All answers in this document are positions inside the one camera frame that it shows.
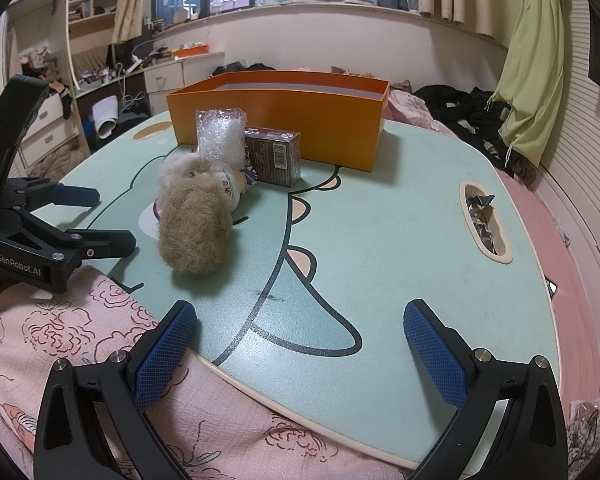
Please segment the tan fluffy pompom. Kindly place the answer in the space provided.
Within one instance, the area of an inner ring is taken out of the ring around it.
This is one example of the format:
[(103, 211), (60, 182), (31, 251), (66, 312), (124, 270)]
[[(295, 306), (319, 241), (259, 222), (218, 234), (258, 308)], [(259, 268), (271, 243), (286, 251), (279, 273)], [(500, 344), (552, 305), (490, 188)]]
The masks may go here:
[(222, 184), (210, 174), (178, 177), (161, 195), (158, 249), (181, 274), (219, 270), (232, 232), (232, 211)]

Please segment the green hanging cloth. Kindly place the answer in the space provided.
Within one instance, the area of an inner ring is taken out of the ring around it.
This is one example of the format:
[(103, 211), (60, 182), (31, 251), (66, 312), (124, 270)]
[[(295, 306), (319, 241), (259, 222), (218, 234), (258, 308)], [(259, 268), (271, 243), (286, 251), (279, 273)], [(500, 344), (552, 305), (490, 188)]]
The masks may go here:
[(562, 0), (522, 0), (490, 101), (509, 106), (500, 136), (533, 166), (541, 162), (562, 102), (565, 46)]

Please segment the dark brown small carton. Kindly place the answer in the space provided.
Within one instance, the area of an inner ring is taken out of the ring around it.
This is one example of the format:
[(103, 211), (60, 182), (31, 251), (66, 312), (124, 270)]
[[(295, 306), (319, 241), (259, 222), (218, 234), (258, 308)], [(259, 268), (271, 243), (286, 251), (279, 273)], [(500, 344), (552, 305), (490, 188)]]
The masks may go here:
[(301, 176), (301, 134), (285, 130), (248, 127), (246, 155), (259, 182), (291, 188)]

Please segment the white fluffy pompom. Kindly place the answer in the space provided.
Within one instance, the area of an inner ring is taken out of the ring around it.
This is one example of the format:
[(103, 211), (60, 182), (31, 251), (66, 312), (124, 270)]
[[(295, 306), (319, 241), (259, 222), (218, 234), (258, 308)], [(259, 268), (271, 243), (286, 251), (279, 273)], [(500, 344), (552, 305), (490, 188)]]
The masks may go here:
[(159, 190), (163, 194), (179, 178), (210, 169), (211, 162), (197, 152), (177, 152), (166, 156), (159, 170)]

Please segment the black clothes on bed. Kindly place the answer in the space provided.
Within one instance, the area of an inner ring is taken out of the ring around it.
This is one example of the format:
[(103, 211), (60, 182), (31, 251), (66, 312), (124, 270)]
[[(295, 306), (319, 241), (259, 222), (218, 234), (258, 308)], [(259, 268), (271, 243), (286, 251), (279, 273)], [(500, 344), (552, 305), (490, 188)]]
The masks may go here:
[(414, 92), (414, 96), (425, 102), (435, 120), (486, 156), (496, 169), (513, 177), (513, 170), (505, 165), (507, 146), (500, 136), (500, 128), (509, 111), (506, 103), (489, 104), (491, 93), (478, 87), (465, 92), (446, 84), (422, 87)]

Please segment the black clothes pile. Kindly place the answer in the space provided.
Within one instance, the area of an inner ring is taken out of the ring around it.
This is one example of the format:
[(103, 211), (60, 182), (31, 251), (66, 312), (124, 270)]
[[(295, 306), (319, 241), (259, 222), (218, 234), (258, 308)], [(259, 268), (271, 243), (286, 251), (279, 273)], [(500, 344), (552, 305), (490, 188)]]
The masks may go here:
[(245, 65), (243, 62), (233, 62), (227, 65), (218, 66), (211, 74), (212, 77), (226, 73), (238, 72), (262, 72), (262, 70), (274, 70), (274, 67), (267, 66), (263, 63), (253, 63)]

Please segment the orange cardboard box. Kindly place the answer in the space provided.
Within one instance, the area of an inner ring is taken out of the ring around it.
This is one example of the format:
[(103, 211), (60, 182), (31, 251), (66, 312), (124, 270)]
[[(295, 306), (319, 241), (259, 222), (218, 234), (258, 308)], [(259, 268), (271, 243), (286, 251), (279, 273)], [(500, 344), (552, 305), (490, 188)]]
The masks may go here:
[(222, 73), (166, 96), (176, 140), (197, 142), (200, 110), (239, 108), (247, 125), (298, 132), (305, 159), (370, 171), (374, 168), (388, 81), (312, 70)]

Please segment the small orange box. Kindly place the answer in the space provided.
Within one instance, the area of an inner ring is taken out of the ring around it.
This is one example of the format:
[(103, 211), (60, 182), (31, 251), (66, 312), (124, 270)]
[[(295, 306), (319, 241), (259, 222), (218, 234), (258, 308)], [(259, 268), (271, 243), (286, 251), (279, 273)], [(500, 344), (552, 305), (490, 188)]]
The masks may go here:
[(208, 44), (194, 44), (191, 47), (182, 47), (174, 49), (172, 54), (174, 58), (189, 58), (190, 56), (203, 55), (209, 52)]

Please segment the white rolled object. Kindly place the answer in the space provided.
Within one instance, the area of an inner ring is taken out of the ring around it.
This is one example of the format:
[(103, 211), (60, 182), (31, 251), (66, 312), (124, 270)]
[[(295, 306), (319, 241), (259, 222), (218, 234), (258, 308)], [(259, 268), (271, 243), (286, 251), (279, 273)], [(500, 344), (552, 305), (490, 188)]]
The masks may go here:
[(105, 140), (117, 127), (119, 119), (119, 102), (115, 94), (96, 102), (92, 107), (94, 128), (97, 137)]

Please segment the white drawer cabinet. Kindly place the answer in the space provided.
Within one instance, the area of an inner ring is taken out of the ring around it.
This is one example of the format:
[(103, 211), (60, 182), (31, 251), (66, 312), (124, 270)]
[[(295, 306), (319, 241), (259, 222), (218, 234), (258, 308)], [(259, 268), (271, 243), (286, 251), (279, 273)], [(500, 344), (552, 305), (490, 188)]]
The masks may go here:
[(89, 118), (93, 105), (110, 94), (119, 98), (129, 94), (135, 98), (140, 92), (148, 96), (151, 114), (165, 112), (166, 95), (206, 79), (224, 63), (224, 53), (206, 53), (168, 61), (136, 70), (129, 76), (113, 79), (108, 84), (78, 92), (73, 104), (70, 119), (61, 117), (61, 102), (58, 96), (52, 96), (43, 105), (40, 117), (34, 122), (18, 148), (15, 170), (26, 174), (37, 162), (53, 153), (61, 146), (78, 142), (85, 144), (82, 122)]

